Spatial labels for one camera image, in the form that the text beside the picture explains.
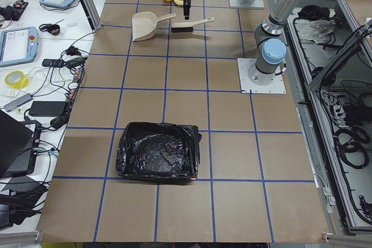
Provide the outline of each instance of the brush handle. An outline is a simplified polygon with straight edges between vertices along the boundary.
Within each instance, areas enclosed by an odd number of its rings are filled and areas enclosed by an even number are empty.
[[[157,17],[156,22],[161,23],[162,21],[170,20],[173,19],[174,17],[176,17],[176,13],[168,14],[162,17]]]
[[[204,23],[210,23],[214,21],[214,17],[209,17],[207,19],[198,20],[198,21],[191,21],[191,22],[183,22],[183,23],[172,23],[172,28],[183,28],[183,27],[193,27],[193,26],[200,26]]]

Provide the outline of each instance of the plastic bag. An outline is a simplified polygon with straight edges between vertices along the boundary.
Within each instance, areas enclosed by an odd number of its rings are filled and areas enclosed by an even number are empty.
[[[329,20],[316,20],[306,24],[299,32],[303,40],[312,40],[316,44],[327,43],[330,40],[329,34],[335,30],[335,24]]]
[[[117,148],[116,172],[129,179],[196,179],[201,138],[194,125],[129,123]]]

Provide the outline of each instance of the brush bristles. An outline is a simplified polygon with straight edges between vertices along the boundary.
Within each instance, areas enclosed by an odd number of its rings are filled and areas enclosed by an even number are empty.
[[[171,31],[172,32],[192,32],[194,30],[193,27],[172,27]]]

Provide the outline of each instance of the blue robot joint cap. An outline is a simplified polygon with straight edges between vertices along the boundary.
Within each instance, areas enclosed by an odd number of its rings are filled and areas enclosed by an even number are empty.
[[[262,47],[262,56],[265,61],[272,65],[280,64],[285,58],[287,47],[279,39],[269,39]]]

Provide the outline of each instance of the table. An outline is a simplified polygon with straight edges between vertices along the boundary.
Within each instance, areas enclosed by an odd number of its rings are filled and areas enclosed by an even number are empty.
[[[240,92],[236,58],[256,57],[253,30],[268,9],[192,1],[191,21],[215,21],[192,34],[161,23],[152,39],[131,42],[133,13],[182,21],[180,7],[106,0],[38,225],[44,241],[319,242],[328,231],[286,77],[286,95]],[[118,177],[116,148],[131,121],[197,125],[198,180]]]
[[[76,8],[72,8],[66,11],[46,11],[42,7],[39,6],[39,0],[27,0],[29,1],[29,5],[25,10],[24,14],[22,15],[20,21],[14,21],[9,27],[6,29],[13,29],[18,27],[26,27],[26,26],[36,26],[36,28],[42,23],[49,23],[55,22],[55,19],[64,19],[63,22],[60,23],[62,32],[57,37],[50,35],[48,33],[39,33],[39,46],[38,46],[38,53],[35,60],[32,63],[27,64],[20,64],[14,65],[9,67],[0,68],[0,82],[3,83],[0,86],[0,107],[3,107],[5,104],[9,103],[12,99],[7,98],[4,95],[10,95],[11,88],[7,87],[4,83],[5,76],[13,70],[21,70],[23,73],[28,73],[32,69],[36,71],[37,69],[43,69],[44,67],[41,66],[42,61],[45,58],[52,58],[57,59],[60,56],[60,53],[67,49],[70,45],[72,45],[76,39],[79,39],[83,35],[91,33],[91,28],[88,24],[88,20],[86,19],[85,13],[81,7],[81,4],[78,5]],[[94,0],[98,13],[101,14],[103,3],[105,0]],[[75,21],[77,23],[76,26],[72,28],[67,28],[66,24],[69,22]],[[78,47],[79,49],[85,50],[87,52],[90,51],[92,40],[94,36],[91,35],[89,37],[85,37],[83,40],[76,42],[74,46]],[[46,70],[40,71],[30,79],[30,82],[27,87],[25,87],[26,92],[34,92],[36,91],[43,83]],[[72,78],[69,70],[64,68],[62,69],[62,74],[65,78]],[[43,87],[42,91],[39,94],[47,94],[48,92],[53,91],[56,87],[47,85]],[[64,91],[56,91],[52,94],[48,94],[46,96],[40,96],[34,98],[35,100],[65,100],[65,92]],[[9,114],[19,120],[23,120],[23,112],[31,106],[31,102],[25,104],[24,106],[20,107],[19,110],[14,110]],[[43,126],[49,126],[49,122],[52,118],[50,117],[36,117]],[[59,142],[63,141],[63,134],[64,134],[64,127],[59,129],[55,132],[43,132],[41,135],[41,139],[43,141],[49,142],[53,145],[57,145]],[[49,148],[50,146],[44,143],[40,143],[40,146]],[[40,155],[36,160],[35,170],[34,172],[29,175],[32,179],[36,181],[42,181],[46,179],[46,181],[50,181],[52,178],[52,174],[55,168],[55,164],[57,161],[56,157],[51,156],[51,167],[50,171],[47,172],[48,165],[49,165],[49,156]],[[44,194],[40,201],[44,200],[46,194]],[[15,225],[11,228],[5,229],[2,233],[13,233],[13,232],[30,232],[35,231],[38,221],[40,219],[39,215],[35,215],[31,218],[26,218],[25,221],[21,225]]]

